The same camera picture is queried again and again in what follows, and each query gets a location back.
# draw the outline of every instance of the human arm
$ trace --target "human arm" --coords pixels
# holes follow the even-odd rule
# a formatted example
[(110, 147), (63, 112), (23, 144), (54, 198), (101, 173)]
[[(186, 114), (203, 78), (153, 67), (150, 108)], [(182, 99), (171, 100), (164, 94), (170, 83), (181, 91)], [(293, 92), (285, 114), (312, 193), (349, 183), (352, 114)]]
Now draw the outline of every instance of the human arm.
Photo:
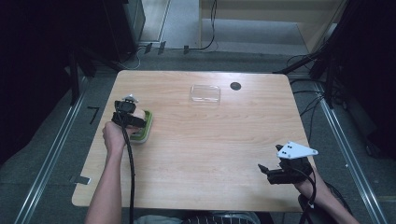
[[(359, 223), (356, 218), (354, 218), (345, 207), (338, 202), (338, 200), (332, 195), (326, 183), (323, 181), (319, 175), (317, 169), (313, 168), (314, 174), (311, 174), (312, 179), (316, 179), (317, 195), (315, 198), (315, 203), (323, 208), (337, 223), (348, 223), (354, 224)], [(310, 198), (313, 192), (313, 187), (308, 180), (301, 183), (294, 184), (294, 187), (302, 193), (306, 198)]]
[[(143, 118), (144, 111), (134, 112), (135, 117)], [(129, 135), (137, 128), (127, 128)], [(120, 164), (125, 140), (120, 126), (107, 122), (102, 130), (107, 149), (106, 165), (93, 194), (85, 223), (121, 223)]]

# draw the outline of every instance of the camera mount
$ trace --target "camera mount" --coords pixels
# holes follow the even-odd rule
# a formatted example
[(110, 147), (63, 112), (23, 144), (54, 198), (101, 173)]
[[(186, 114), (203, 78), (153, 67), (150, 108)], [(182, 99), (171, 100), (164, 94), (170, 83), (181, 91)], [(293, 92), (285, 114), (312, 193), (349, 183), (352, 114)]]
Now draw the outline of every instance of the camera mount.
[(276, 149), (281, 169), (269, 170), (259, 164), (260, 170), (267, 175), (270, 184), (297, 184), (311, 175), (313, 170), (307, 156), (318, 155), (316, 150), (293, 142), (288, 142), (285, 146), (276, 145)]
[(139, 101), (136, 100), (132, 94), (122, 98), (122, 100), (123, 101), (116, 101), (114, 103), (116, 112), (113, 113), (113, 118), (111, 120), (121, 127), (131, 125), (138, 128), (145, 128), (146, 122), (132, 115), (136, 110), (135, 103)]

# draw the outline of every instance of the black curtain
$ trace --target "black curtain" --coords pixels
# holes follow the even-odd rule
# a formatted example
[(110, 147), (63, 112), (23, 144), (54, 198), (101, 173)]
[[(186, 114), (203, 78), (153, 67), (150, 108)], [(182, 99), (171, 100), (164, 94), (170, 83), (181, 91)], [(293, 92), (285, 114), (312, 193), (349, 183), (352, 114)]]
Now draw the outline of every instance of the black curtain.
[(70, 87), (67, 46), (45, 2), (0, 1), (0, 164), (25, 147)]
[(366, 137), (396, 159), (396, 2), (361, 1), (340, 41), (338, 79), (377, 126)]

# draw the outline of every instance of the wrist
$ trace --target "wrist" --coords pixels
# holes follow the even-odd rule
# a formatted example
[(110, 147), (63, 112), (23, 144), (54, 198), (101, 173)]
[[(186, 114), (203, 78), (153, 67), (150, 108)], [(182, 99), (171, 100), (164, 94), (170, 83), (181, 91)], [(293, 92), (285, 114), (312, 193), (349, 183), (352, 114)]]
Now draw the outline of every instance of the wrist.
[(123, 150), (111, 150), (107, 152), (106, 163), (108, 162), (121, 162)]

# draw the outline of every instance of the human hand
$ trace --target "human hand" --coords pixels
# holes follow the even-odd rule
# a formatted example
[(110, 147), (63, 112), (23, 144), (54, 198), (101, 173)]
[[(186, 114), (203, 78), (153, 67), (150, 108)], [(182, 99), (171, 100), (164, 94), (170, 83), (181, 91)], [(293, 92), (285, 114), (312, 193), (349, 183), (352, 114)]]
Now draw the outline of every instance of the human hand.
[[(145, 112), (141, 109), (136, 109), (134, 112), (134, 117), (144, 119)], [(128, 126), (126, 132), (129, 135), (139, 131), (139, 128)], [(122, 129), (119, 125), (112, 121), (108, 121), (105, 124), (105, 128), (102, 130), (103, 138), (105, 139), (105, 146), (107, 149), (107, 156), (122, 156), (123, 148), (125, 147), (125, 139), (123, 137)]]

